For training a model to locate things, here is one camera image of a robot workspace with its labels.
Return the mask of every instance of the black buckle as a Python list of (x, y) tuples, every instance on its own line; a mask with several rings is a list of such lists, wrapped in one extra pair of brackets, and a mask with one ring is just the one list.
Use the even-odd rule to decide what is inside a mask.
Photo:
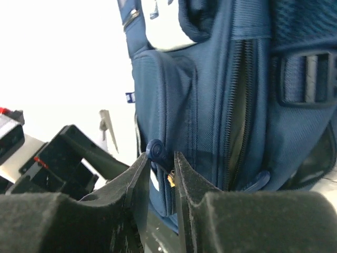
[[(286, 97), (285, 71), (290, 57), (305, 57), (304, 91), (302, 101)], [(325, 108), (337, 104), (337, 51), (306, 51), (280, 58), (276, 72), (277, 99), (282, 106), (296, 108)]]

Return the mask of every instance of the strap adjuster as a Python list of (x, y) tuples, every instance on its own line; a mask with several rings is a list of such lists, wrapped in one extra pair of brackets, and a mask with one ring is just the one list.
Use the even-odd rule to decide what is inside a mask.
[[(286, 80), (286, 74), (292, 71), (289, 59), (304, 60), (303, 83), (296, 80)], [(290, 54), (280, 58), (277, 63), (277, 99), (282, 106), (296, 108), (318, 109), (337, 104), (337, 51), (310, 51), (299, 54)], [(302, 90), (300, 100), (289, 99), (287, 92), (294, 85), (299, 85)]]

